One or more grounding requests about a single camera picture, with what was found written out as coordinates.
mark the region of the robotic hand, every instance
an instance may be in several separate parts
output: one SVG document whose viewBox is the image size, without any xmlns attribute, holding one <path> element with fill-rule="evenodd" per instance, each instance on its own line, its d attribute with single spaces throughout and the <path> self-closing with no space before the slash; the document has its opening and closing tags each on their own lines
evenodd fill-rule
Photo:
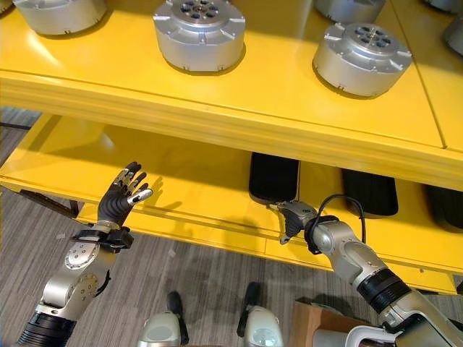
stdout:
<svg viewBox="0 0 463 347">
<path fill-rule="evenodd" d="M 281 243 L 303 230 L 309 250 L 330 259 L 334 272 L 374 308 L 384 330 L 395 335 L 397 347 L 463 347 L 463 333 L 421 293 L 409 288 L 389 270 L 346 223 L 332 215 L 321 216 L 324 207 L 335 197 L 345 196 L 327 198 L 318 213 L 303 202 L 277 204 L 276 208 L 286 219 L 286 233 Z M 362 231 L 365 231 L 360 204 L 358 208 Z"/>
<path fill-rule="evenodd" d="M 98 222 L 72 237 L 74 244 L 61 269 L 45 285 L 18 341 L 20 346 L 65 346 L 89 303 L 104 290 L 116 254 L 133 242 L 123 226 L 125 219 L 136 203 L 153 193 L 147 183 L 135 191 L 146 177 L 142 173 L 133 180 L 140 169 L 136 162 L 124 168 L 100 201 Z"/>
</svg>

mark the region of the black wire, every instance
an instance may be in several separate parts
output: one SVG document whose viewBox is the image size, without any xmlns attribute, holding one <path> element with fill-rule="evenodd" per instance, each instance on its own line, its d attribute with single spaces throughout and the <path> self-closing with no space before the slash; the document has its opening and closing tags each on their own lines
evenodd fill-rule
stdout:
<svg viewBox="0 0 463 347">
<path fill-rule="evenodd" d="M 324 201 L 321 203 L 320 209 L 318 210 L 317 217 L 315 218 L 314 223 L 312 223 L 312 226 L 310 228 L 310 233 L 312 233 L 313 230 L 315 229 L 315 227 L 317 226 L 318 220 L 320 219 L 321 213 L 325 209 L 326 205 L 331 200 L 338 199 L 340 197 L 343 197 L 344 199 L 349 200 L 350 202 L 353 202 L 354 205 L 359 210 L 360 221 L 362 222 L 362 242 L 364 244 L 366 244 L 367 243 L 367 226 L 365 225 L 365 213 L 363 212 L 362 204 L 360 204 L 360 202 L 358 200 L 354 199 L 353 197 L 349 197 L 349 196 L 347 196 L 345 194 L 333 194 L 333 195 L 330 195 L 329 197 L 327 197 L 326 199 L 324 199 Z"/>
</svg>

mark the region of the gray carpet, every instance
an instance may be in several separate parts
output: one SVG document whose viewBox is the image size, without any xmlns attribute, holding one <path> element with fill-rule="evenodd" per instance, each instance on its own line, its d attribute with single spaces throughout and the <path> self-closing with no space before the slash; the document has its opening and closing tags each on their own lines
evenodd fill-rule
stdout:
<svg viewBox="0 0 463 347">
<path fill-rule="evenodd" d="M 3 108 L 3 120 L 31 125 L 37 113 Z M 2 127 L 0 161 L 26 134 Z M 63 262 L 67 239 L 81 226 L 2 188 L 0 332 L 6 346 L 19 337 L 46 281 Z M 135 346 L 144 321 L 165 310 L 171 290 L 182 295 L 190 343 L 242 346 L 236 336 L 246 285 L 266 285 L 266 306 L 281 321 L 289 340 L 292 305 L 307 297 L 375 323 L 375 312 L 334 274 L 263 260 L 220 249 L 134 234 L 122 251 L 106 291 L 78 322 L 68 346 Z M 463 321 L 461 296 L 429 296 L 444 314 Z"/>
</svg>

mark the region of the yellow shelving unit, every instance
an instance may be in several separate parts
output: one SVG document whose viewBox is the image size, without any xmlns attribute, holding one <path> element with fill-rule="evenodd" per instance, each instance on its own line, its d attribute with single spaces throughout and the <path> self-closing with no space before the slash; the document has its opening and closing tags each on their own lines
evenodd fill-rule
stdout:
<svg viewBox="0 0 463 347">
<path fill-rule="evenodd" d="M 312 70 L 332 23 L 311 1 L 236 0 L 247 18 L 241 62 L 185 74 L 158 49 L 160 3 L 110 0 L 98 27 L 65 38 L 37 35 L 9 13 L 0 21 L 1 103 L 463 190 L 463 158 L 443 150 L 414 64 L 386 94 L 348 98 Z M 378 24 L 404 40 L 391 4 Z"/>
<path fill-rule="evenodd" d="M 446 47 L 442 38 L 455 14 L 438 11 L 424 1 L 392 0 L 392 4 L 413 52 L 444 146 L 463 152 L 463 56 Z"/>
<path fill-rule="evenodd" d="M 234 1 L 247 19 L 242 60 L 207 75 L 164 61 L 152 22 L 161 0 L 108 3 L 101 24 L 65 38 L 37 35 L 16 10 L 1 18 L 0 103 L 49 113 L 0 168 L 2 185 L 85 202 L 78 219 L 94 222 L 111 178 L 137 160 L 163 187 L 130 228 L 330 270 L 300 236 L 280 245 L 283 220 L 248 196 L 250 152 L 303 160 L 299 198 L 316 207 L 342 191 L 339 168 L 393 176 L 399 213 L 368 220 L 368 244 L 408 284 L 455 293 L 463 234 L 431 220 L 420 186 L 463 191 L 463 59 L 438 41 L 451 17 L 388 1 L 377 23 L 415 63 L 386 94 L 360 100 L 312 70 L 332 24 L 312 1 Z M 435 37 L 421 41 L 424 31 Z M 342 202 L 326 212 L 360 230 Z"/>
<path fill-rule="evenodd" d="M 0 183 L 15 191 L 26 189 L 98 204 L 111 178 L 133 160 L 143 163 L 149 182 L 158 178 L 163 182 L 160 192 L 135 207 L 137 218 L 148 218 L 143 228 L 150 230 L 156 224 L 156 232 L 171 237 L 330 268 L 325 257 L 307 252 L 301 237 L 286 248 L 279 244 L 284 230 L 281 216 L 249 198 L 250 153 L 246 151 L 42 115 L 1 167 Z M 368 221 L 368 244 L 388 262 L 463 273 L 463 234 L 449 233 L 434 224 L 419 184 L 398 180 L 396 185 L 400 211 L 390 218 Z M 301 200 L 318 207 L 334 192 L 341 192 L 338 168 L 302 163 Z M 326 212 L 360 231 L 358 218 L 341 203 L 330 205 Z M 156 223 L 150 218 L 157 218 Z M 197 228 L 191 232 L 176 228 L 183 223 Z"/>
</svg>

